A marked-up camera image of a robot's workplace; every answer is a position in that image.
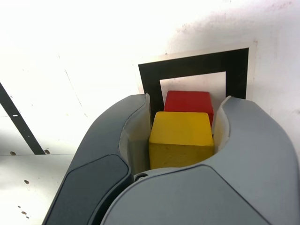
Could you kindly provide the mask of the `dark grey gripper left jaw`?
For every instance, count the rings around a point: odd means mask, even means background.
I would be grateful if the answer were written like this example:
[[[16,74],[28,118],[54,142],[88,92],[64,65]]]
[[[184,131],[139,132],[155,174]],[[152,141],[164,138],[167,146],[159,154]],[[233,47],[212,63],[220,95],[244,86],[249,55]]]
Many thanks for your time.
[[[115,198],[150,169],[150,96],[131,95],[103,112],[81,141],[43,223],[98,225]]]

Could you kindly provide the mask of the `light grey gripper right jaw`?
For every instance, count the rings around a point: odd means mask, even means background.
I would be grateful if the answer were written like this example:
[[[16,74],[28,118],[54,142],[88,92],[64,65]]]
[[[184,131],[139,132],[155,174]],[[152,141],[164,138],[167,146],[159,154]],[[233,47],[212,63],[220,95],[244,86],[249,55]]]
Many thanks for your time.
[[[113,201],[102,224],[294,224],[294,146],[281,126],[256,103],[227,97],[215,132],[215,155],[147,171]]]

